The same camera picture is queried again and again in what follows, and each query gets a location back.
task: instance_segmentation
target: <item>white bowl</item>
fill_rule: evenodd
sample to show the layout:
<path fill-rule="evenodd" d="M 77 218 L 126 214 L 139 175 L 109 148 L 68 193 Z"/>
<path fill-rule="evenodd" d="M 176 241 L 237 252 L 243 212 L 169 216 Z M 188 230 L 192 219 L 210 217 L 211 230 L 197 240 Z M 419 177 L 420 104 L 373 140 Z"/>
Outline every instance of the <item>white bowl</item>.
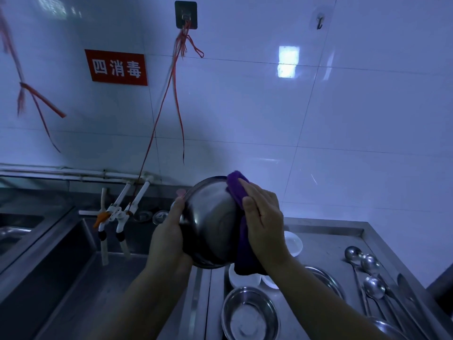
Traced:
<path fill-rule="evenodd" d="M 272 287 L 273 289 L 279 289 L 277 285 L 275 285 L 274 281 L 270 279 L 269 276 L 261 276 L 261 279 L 264 281 L 264 284 L 266 284 L 269 287 Z"/>
<path fill-rule="evenodd" d="M 234 264 L 230 265 L 228 270 L 228 278 L 231 286 L 234 288 L 244 286 L 258 286 L 261 282 L 261 274 L 250 274 L 248 276 L 240 276 L 234 271 Z"/>
<path fill-rule="evenodd" d="M 293 257 L 297 257 L 303 249 L 302 240 L 292 232 L 285 231 L 285 243 Z"/>

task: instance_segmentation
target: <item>purple cloth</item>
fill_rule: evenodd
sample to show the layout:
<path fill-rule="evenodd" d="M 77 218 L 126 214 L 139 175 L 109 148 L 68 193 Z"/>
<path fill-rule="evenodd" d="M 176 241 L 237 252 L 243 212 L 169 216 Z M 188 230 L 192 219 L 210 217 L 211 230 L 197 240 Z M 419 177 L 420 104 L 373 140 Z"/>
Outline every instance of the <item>purple cloth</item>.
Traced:
<path fill-rule="evenodd" d="M 235 170 L 233 173 L 229 174 L 226 177 L 226 184 L 228 186 L 228 192 L 239 205 L 241 210 L 244 210 L 242 199 L 244 197 L 247 197 L 248 194 L 239 182 L 239 178 L 245 180 L 246 182 L 249 182 L 240 171 Z M 241 218 L 241 225 L 239 228 L 239 242 L 237 246 L 236 261 L 234 263 L 234 271 L 241 276 L 255 273 L 267 275 L 263 266 L 260 264 L 257 257 L 253 253 L 252 247 L 250 246 L 245 215 L 243 215 Z"/>

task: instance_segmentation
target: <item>red plastic rope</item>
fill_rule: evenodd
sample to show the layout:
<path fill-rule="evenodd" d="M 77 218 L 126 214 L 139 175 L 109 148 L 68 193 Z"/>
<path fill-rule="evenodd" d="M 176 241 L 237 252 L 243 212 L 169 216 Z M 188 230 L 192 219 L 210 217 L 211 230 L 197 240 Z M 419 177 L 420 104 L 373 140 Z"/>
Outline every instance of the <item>red plastic rope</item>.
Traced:
<path fill-rule="evenodd" d="M 52 137 L 50 137 L 50 132 L 47 127 L 46 121 L 44 119 L 44 115 L 42 114 L 41 108 L 39 107 L 39 103 L 36 98 L 38 98 L 42 102 L 44 102 L 52 111 L 54 111 L 56 114 L 58 114 L 61 118 L 65 118 L 66 114 L 61 112 L 58 108 L 56 108 L 54 106 L 54 104 L 52 104 L 49 100 L 47 100 L 45 97 L 43 97 L 39 92 L 37 92 L 35 89 L 33 89 L 30 85 L 25 83 L 24 73 L 22 72 L 22 67 L 20 66 L 19 57 L 17 56 L 17 52 L 14 47 L 11 30 L 8 26 L 8 22 L 6 21 L 6 18 L 3 15 L 1 6 L 0 6 L 0 35 L 1 35 L 1 39 L 3 41 L 3 51 L 5 51 L 5 53 L 9 53 L 13 57 L 14 65 L 16 66 L 17 74 L 19 75 L 19 79 L 20 79 L 20 91 L 19 91 L 19 96 L 17 97 L 17 115 L 20 115 L 24 111 L 25 90 L 27 90 L 30 92 L 31 97 L 33 98 L 34 104 L 36 105 L 36 108 L 38 109 L 39 116 L 41 117 L 41 120 L 42 120 L 42 125 L 44 125 L 44 129 L 46 130 L 46 133 L 50 139 L 50 142 L 55 147 L 55 149 L 60 153 L 60 150 L 55 145 L 54 141 L 52 140 Z"/>
<path fill-rule="evenodd" d="M 178 93 L 176 91 L 176 62 L 178 61 L 179 55 L 181 55 L 181 57 L 185 57 L 185 55 L 187 53 L 187 47 L 186 47 L 187 39 L 189 39 L 189 42 L 193 46 L 193 49 L 195 50 L 195 52 L 201 58 L 204 57 L 204 52 L 195 46 L 192 38 L 189 35 L 190 25 L 191 25 L 190 21 L 186 21 L 186 23 L 184 24 L 184 27 L 181 29 L 181 32 L 178 34 L 178 37 L 176 38 L 176 41 L 175 41 L 170 77 L 168 79 L 167 88 L 165 90 L 164 97 L 160 104 L 159 113 L 157 114 L 156 122 L 154 123 L 153 132 L 151 133 L 151 140 L 150 140 L 150 143 L 148 144 L 148 149 L 146 150 L 146 154 L 144 156 L 144 160 L 143 160 L 143 164 L 140 169 L 139 177 L 137 179 L 137 183 L 135 184 L 134 196 L 137 191 L 138 183 L 139 183 L 140 177 L 143 172 L 144 164 L 146 162 L 146 159 L 148 158 L 148 154 L 151 149 L 151 144 L 153 142 L 153 138 L 154 138 L 155 132 L 156 132 L 157 122 L 159 121 L 160 113 L 162 112 L 162 106 L 164 105 L 164 101 L 165 101 L 165 98 L 167 97 L 167 92 L 168 92 L 168 89 L 170 88 L 170 83 L 172 82 L 172 80 L 173 80 L 174 102 L 176 104 L 176 111 L 178 111 L 179 124 L 181 125 L 181 133 L 183 135 L 183 164 L 184 164 L 184 154 L 185 154 L 184 128 L 183 128 L 183 120 L 181 118 L 181 113 L 179 112 Z"/>

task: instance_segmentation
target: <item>red sign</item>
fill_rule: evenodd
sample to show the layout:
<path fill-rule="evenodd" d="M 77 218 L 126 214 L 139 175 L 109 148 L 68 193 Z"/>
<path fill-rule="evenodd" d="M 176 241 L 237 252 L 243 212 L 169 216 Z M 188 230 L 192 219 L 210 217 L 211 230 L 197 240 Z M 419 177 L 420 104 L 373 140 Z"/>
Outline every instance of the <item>red sign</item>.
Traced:
<path fill-rule="evenodd" d="M 93 81 L 148 85 L 144 55 L 86 49 L 85 53 Z"/>

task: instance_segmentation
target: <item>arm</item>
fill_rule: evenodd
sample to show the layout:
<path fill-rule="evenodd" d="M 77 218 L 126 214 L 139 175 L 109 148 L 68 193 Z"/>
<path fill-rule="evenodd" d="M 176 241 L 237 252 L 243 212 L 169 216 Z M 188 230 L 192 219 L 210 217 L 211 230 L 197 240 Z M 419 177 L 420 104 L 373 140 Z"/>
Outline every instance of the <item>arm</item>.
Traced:
<path fill-rule="evenodd" d="M 187 286 L 192 259 L 183 253 L 178 198 L 165 222 L 154 231 L 146 267 L 124 293 L 114 313 L 90 340 L 155 339 Z"/>
<path fill-rule="evenodd" d="M 313 340 L 388 340 L 377 327 L 322 284 L 286 248 L 276 195 L 240 179 L 250 245 Z"/>

